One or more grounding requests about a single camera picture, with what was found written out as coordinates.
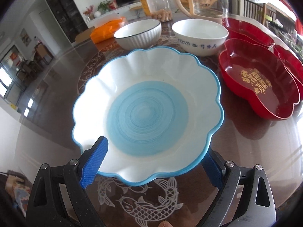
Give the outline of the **person's hand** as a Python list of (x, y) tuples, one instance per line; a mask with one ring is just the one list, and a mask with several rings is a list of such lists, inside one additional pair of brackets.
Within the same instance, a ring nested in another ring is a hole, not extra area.
[(162, 221), (158, 227), (173, 227), (171, 223), (169, 223), (168, 221)]

